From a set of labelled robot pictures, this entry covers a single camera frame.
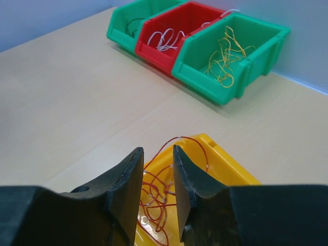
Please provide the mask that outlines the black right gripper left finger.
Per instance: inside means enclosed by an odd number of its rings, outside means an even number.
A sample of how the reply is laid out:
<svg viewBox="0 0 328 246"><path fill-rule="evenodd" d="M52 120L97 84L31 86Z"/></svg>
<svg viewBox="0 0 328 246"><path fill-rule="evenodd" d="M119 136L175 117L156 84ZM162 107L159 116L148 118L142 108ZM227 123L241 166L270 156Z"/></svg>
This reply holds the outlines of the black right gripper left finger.
<svg viewBox="0 0 328 246"><path fill-rule="evenodd" d="M144 168L138 147L71 192L1 187L1 245L133 245Z"/></svg>

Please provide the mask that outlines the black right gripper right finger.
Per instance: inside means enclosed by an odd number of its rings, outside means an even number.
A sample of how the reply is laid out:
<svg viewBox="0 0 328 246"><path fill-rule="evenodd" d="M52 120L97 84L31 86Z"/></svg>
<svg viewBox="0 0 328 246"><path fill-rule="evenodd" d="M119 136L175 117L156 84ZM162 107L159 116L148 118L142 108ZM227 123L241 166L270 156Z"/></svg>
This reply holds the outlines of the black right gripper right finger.
<svg viewBox="0 0 328 246"><path fill-rule="evenodd" d="M226 186L173 148L184 245L327 245L327 186Z"/></svg>

